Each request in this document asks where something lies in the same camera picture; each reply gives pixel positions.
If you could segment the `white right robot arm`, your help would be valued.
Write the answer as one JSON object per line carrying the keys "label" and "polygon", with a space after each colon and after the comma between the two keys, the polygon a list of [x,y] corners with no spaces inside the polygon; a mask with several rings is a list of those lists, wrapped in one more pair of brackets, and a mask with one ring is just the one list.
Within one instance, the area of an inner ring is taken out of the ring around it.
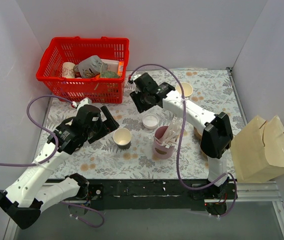
{"label": "white right robot arm", "polygon": [[208,111],[186,99],[180,81],[177,82],[180,91],[166,82],[157,84],[148,73],[130,75],[128,82],[135,85],[130,96],[139,113],[159,106],[182,118],[182,124],[189,123],[197,130],[201,136],[200,148],[209,163],[208,194],[214,199],[221,198],[226,193],[224,183],[228,178],[224,154],[234,138],[229,116]]}

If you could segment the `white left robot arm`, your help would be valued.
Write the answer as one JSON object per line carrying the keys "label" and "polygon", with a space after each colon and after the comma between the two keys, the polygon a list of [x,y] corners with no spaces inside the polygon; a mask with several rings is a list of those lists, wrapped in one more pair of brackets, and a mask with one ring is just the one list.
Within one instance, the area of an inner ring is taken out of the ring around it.
{"label": "white left robot arm", "polygon": [[52,172],[85,143],[93,143],[117,130],[119,123],[106,106],[82,103],[74,117],[63,120],[49,136],[38,156],[5,190],[0,190],[0,208],[22,229],[33,225],[41,213],[67,199],[83,200],[90,194],[89,181],[78,173],[43,189]]}

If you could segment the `black single paper cup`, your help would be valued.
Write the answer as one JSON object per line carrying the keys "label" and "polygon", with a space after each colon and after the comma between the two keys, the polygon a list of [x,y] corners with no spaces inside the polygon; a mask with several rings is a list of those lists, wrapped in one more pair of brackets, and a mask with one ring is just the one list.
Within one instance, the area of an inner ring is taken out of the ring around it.
{"label": "black single paper cup", "polygon": [[119,128],[113,134],[113,140],[121,150],[127,150],[131,146],[132,134],[126,128]]}

